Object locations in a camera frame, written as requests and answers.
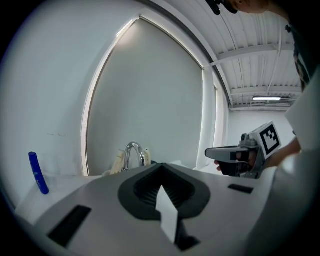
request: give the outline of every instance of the ceiling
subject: ceiling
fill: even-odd
[[[294,62],[294,40],[286,21],[273,13],[231,14],[221,4],[215,15],[206,0],[165,0],[185,16],[216,55],[231,110],[286,111],[301,94]],[[253,96],[287,100],[255,101]]]

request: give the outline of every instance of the blue marker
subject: blue marker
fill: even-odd
[[[48,194],[49,188],[46,184],[44,176],[42,175],[39,161],[37,158],[37,154],[35,152],[29,152],[29,159],[30,159],[30,164],[31,164],[31,168],[33,171],[35,181],[36,181],[41,193],[45,194],[45,195]]]

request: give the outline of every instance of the white wall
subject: white wall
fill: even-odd
[[[0,177],[14,205],[44,171],[82,175],[80,129],[93,74],[116,34],[144,6],[132,0],[55,1],[20,29],[0,74]]]
[[[148,147],[154,161],[181,160],[194,168],[202,107],[201,68],[172,38],[138,20],[116,45],[93,97],[87,135],[90,175],[110,170],[118,149],[131,141]]]
[[[295,135],[284,112],[230,111],[228,146],[238,145],[242,134],[252,132],[270,121],[275,125],[282,147],[290,143]]]

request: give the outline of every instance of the chrome faucet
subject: chrome faucet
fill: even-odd
[[[139,166],[145,166],[146,165],[146,158],[143,148],[136,142],[130,142],[128,146],[125,148],[125,155],[124,155],[124,165],[122,168],[122,171],[129,170],[129,159],[130,159],[130,152],[131,149],[134,148],[136,153],[139,157]]]

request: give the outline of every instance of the person's arm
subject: person's arm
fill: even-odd
[[[297,154],[301,150],[300,144],[297,138],[294,138],[287,146],[279,149],[276,153],[270,156],[264,165],[264,168],[276,167],[288,156]]]

